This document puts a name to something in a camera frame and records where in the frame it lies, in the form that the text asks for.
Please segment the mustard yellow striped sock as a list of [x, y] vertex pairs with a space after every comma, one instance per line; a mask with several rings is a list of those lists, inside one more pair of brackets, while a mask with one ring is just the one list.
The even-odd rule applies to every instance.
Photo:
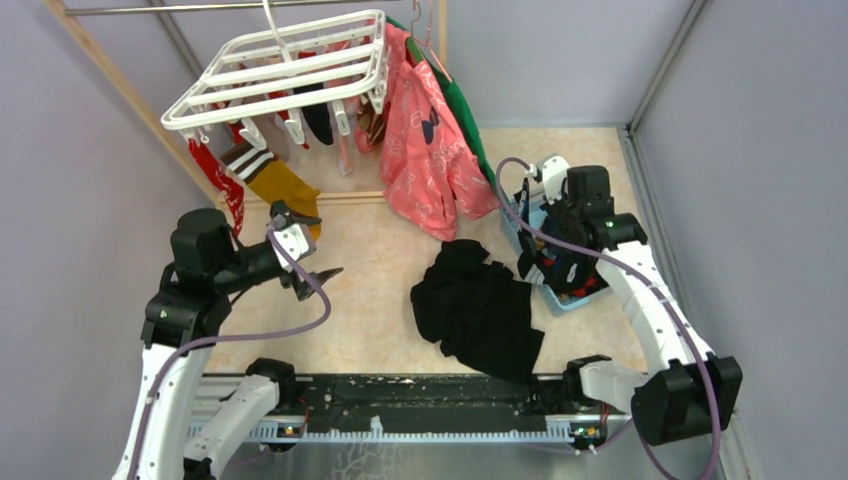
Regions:
[[283, 200], [297, 212], [318, 217], [319, 191], [295, 174], [268, 148], [247, 141], [238, 143], [217, 158], [225, 172], [271, 205]]

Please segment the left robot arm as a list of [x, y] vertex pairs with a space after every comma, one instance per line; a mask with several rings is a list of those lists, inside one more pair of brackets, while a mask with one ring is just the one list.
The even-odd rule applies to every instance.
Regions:
[[321, 223], [276, 201], [264, 240], [246, 246], [220, 210], [179, 218], [170, 237], [173, 259], [144, 311], [139, 396], [116, 478], [217, 479], [265, 416], [304, 412], [295, 368], [260, 358], [203, 428], [188, 431], [211, 353], [227, 341], [221, 326], [243, 294], [277, 280], [298, 300], [324, 296], [334, 271], [307, 272], [301, 264], [316, 249], [312, 231]]

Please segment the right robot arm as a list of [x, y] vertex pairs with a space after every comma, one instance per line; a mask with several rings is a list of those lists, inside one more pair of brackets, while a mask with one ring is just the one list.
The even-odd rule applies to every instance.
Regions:
[[569, 363], [563, 398], [576, 412], [599, 401], [629, 414], [652, 446], [722, 432], [730, 423], [743, 373], [694, 331], [658, 271], [647, 234], [631, 213], [618, 213], [609, 173], [598, 165], [541, 167], [541, 227], [546, 280], [568, 294], [608, 286], [637, 335], [647, 371], [602, 355]]

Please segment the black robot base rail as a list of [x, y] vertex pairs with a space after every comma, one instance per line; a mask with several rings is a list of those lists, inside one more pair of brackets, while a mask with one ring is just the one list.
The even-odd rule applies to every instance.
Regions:
[[293, 402], [250, 427], [239, 445], [519, 444], [591, 453], [628, 415], [567, 397], [563, 378], [516, 385], [479, 374], [299, 374]]

